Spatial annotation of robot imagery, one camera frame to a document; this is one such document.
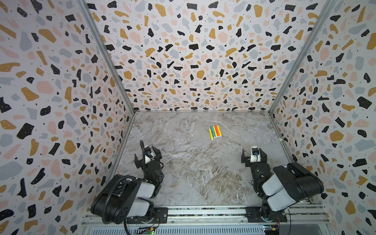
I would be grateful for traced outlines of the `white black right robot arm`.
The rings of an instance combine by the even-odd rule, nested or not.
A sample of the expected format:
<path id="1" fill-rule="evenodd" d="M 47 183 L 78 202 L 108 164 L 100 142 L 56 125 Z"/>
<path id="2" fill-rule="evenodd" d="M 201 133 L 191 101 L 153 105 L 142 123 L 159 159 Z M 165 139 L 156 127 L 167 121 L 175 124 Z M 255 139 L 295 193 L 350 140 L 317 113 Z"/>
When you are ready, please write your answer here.
<path id="1" fill-rule="evenodd" d="M 262 199 L 260 206 L 246 207 L 249 223 L 287 222 L 285 209 L 324 191 L 321 180 L 297 162 L 271 168 L 267 154 L 256 146 L 250 156 L 243 151 L 240 159 L 250 168 L 251 185 Z"/>

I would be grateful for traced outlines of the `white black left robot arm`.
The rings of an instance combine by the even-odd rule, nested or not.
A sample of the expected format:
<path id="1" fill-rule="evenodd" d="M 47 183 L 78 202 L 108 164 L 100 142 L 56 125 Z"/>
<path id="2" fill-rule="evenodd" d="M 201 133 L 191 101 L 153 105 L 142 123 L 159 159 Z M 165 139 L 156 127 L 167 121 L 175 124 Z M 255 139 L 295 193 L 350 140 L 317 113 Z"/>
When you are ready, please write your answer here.
<path id="1" fill-rule="evenodd" d="M 93 201 L 90 211 L 99 216 L 103 224 L 120 224 L 129 219 L 136 223 L 151 223 L 156 220 L 155 198 L 165 178 L 162 153 L 153 146 L 141 145 L 143 157 L 134 158 L 136 168 L 144 177 L 116 174 Z"/>

